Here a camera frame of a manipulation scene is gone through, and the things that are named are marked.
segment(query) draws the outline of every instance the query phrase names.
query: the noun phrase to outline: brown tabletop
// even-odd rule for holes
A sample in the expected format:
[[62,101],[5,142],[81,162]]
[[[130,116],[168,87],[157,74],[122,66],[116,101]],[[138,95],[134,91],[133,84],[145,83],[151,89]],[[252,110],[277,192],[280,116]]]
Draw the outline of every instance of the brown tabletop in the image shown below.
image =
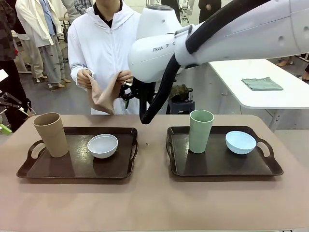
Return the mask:
[[40,139],[31,118],[0,148],[0,230],[309,227],[309,173],[257,117],[215,116],[214,125],[249,126],[272,145],[284,174],[264,181],[210,178],[182,182],[174,178],[165,148],[166,132],[170,126],[187,126],[189,116],[156,116],[150,125],[142,125],[139,116],[63,115],[62,120],[71,127],[135,127],[140,147],[132,176],[120,183],[19,179],[16,172],[26,160],[27,150]]

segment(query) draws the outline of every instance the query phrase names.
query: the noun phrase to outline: person's hand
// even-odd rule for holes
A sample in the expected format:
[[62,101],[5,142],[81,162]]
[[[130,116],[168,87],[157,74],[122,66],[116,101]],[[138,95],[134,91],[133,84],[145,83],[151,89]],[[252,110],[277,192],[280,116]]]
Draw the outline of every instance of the person's hand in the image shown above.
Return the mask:
[[88,69],[81,69],[77,73],[77,82],[80,86],[84,88],[92,88],[89,77],[91,77],[92,73]]
[[121,84],[126,81],[126,82],[133,82],[133,75],[131,70],[124,70],[121,71],[118,75],[117,81],[120,82]]
[[211,5],[210,4],[206,5],[206,10],[211,11]]

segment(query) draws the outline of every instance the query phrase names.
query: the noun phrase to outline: bowl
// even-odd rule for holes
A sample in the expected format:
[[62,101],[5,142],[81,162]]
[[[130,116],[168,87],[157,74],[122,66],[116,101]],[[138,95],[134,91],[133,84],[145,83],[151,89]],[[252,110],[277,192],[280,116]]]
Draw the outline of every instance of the bowl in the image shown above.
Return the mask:
[[251,135],[241,131],[227,133],[225,142],[228,149],[239,155],[246,155],[256,147],[256,140]]
[[100,134],[90,139],[87,147],[94,157],[104,159],[115,153],[118,140],[111,134]]

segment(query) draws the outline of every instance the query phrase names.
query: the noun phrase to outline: black serving tray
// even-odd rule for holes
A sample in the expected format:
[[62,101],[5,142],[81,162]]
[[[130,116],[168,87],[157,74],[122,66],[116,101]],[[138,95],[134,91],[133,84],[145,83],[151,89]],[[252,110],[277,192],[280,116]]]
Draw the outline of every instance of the black serving tray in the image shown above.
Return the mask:
[[[69,153],[53,158],[44,148],[38,157],[32,151],[42,140],[35,142],[28,151],[25,163],[17,172],[22,178],[93,178],[124,179],[131,175],[138,151],[135,128],[64,127]],[[88,141],[99,134],[112,134],[118,139],[116,152],[105,159],[93,157],[87,149]]]
[[[225,136],[230,131],[242,131],[256,142],[264,143],[270,155],[266,157],[258,146],[247,155],[230,151]],[[170,127],[166,147],[173,174],[181,177],[207,176],[275,176],[283,170],[274,157],[271,145],[259,138],[253,129],[245,126],[213,126],[206,151],[195,154],[189,150],[189,127]]]

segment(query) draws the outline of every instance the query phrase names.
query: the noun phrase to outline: stool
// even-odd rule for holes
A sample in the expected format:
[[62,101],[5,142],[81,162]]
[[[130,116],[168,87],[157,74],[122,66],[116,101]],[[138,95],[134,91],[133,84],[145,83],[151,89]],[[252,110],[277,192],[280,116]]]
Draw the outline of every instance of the stool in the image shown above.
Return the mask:
[[194,101],[178,101],[172,102],[172,100],[168,101],[168,107],[166,109],[167,115],[177,115],[180,111],[183,111],[184,115],[189,115],[195,109]]

